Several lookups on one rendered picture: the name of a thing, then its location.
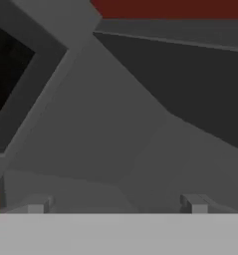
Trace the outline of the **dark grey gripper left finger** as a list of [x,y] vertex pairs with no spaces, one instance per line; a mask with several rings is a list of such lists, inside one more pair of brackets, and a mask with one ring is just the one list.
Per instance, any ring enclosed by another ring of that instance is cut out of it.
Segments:
[[1,213],[50,213],[54,207],[55,198],[52,195],[30,196],[19,202],[1,209]]

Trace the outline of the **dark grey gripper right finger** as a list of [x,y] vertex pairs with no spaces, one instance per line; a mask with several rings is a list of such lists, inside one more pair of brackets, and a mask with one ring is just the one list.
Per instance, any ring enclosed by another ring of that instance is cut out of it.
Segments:
[[238,210],[219,204],[206,194],[181,194],[181,213],[238,213]]

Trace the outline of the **grey microwave oven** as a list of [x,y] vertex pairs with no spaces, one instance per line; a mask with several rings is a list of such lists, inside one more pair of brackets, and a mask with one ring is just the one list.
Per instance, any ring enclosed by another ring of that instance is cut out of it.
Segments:
[[102,22],[4,179],[61,212],[238,210],[238,21]]

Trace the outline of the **dark red cupboard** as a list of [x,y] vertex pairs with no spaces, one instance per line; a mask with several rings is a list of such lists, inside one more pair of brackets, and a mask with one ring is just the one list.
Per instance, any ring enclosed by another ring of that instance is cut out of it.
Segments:
[[238,19],[238,0],[91,0],[106,19]]

